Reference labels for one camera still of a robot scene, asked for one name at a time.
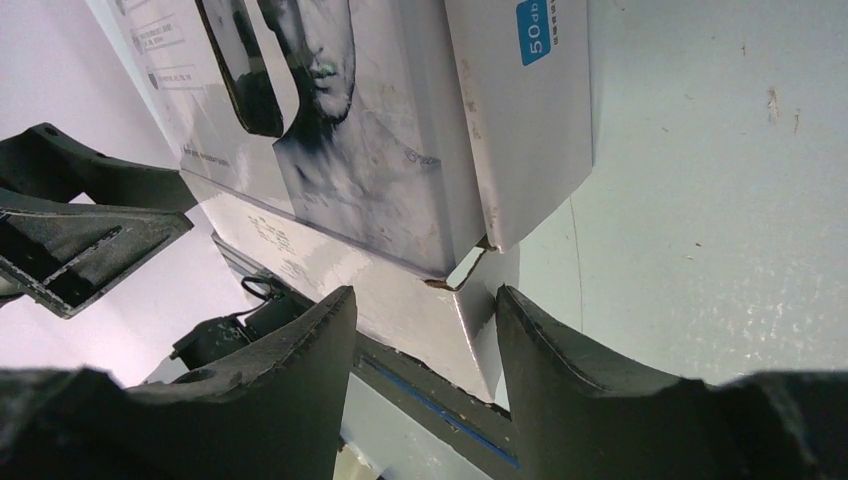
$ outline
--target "blue label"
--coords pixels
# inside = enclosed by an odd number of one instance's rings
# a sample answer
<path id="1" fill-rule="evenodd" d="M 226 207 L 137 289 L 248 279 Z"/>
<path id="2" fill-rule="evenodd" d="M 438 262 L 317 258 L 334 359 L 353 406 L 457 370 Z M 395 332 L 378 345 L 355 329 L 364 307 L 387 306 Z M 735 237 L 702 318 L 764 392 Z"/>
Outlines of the blue label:
<path id="1" fill-rule="evenodd" d="M 515 7 L 521 63 L 526 67 L 551 51 L 547 0 L 525 0 Z"/>

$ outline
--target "printed photo of person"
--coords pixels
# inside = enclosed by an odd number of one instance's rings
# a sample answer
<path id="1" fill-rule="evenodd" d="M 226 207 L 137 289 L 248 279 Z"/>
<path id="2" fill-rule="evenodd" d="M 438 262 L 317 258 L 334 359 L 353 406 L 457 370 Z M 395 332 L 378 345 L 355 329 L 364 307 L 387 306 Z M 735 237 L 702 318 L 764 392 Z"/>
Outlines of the printed photo of person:
<path id="1" fill-rule="evenodd" d="M 300 100 L 274 143 L 294 214 L 372 250 L 445 268 L 453 258 L 444 253 L 452 248 L 441 161 L 405 145 L 358 95 L 350 1 L 259 0 Z M 403 67 L 386 59 L 381 68 Z"/>

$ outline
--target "scratch mark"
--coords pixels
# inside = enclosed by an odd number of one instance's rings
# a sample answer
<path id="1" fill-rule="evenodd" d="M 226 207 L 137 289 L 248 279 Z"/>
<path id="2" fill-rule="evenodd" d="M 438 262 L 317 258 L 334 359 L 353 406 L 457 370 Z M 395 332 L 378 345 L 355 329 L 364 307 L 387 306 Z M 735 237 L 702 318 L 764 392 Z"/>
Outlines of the scratch mark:
<path id="1" fill-rule="evenodd" d="M 769 123 L 777 123 L 780 120 L 780 107 L 777 104 L 777 90 L 774 87 L 769 87 Z"/>
<path id="2" fill-rule="evenodd" d="M 583 271 L 580 269 L 580 242 L 577 241 L 577 218 L 574 216 L 574 204 L 568 200 L 571 207 L 571 226 L 574 228 L 574 250 L 577 252 L 577 280 L 580 286 L 580 332 L 583 332 Z"/>

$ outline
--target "printed face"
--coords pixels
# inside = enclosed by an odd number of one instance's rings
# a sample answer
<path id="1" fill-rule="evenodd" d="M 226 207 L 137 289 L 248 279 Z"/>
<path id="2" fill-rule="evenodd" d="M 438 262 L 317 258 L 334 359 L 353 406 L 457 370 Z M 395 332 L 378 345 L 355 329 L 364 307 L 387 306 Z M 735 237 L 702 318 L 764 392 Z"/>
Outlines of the printed face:
<path id="1" fill-rule="evenodd" d="M 353 95 L 356 57 L 349 0 L 271 0 L 269 26 L 292 71 L 301 98 L 339 123 Z"/>

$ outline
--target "white wall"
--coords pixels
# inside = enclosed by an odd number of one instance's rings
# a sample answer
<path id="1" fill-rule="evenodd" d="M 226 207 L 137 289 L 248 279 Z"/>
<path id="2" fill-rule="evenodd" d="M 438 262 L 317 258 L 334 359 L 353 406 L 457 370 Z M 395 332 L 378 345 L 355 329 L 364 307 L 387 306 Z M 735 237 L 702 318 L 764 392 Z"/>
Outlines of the white wall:
<path id="1" fill-rule="evenodd" d="M 848 2 L 590 7 L 595 170 L 522 289 L 677 374 L 848 367 Z"/>
<path id="2" fill-rule="evenodd" d="M 51 122 L 107 155 L 177 160 L 83 1 L 0 2 L 0 138 Z M 82 364 L 144 379 L 198 322 L 249 303 L 195 207 L 195 228 L 104 298 L 63 320 L 30 298 L 0 309 L 0 368 Z"/>

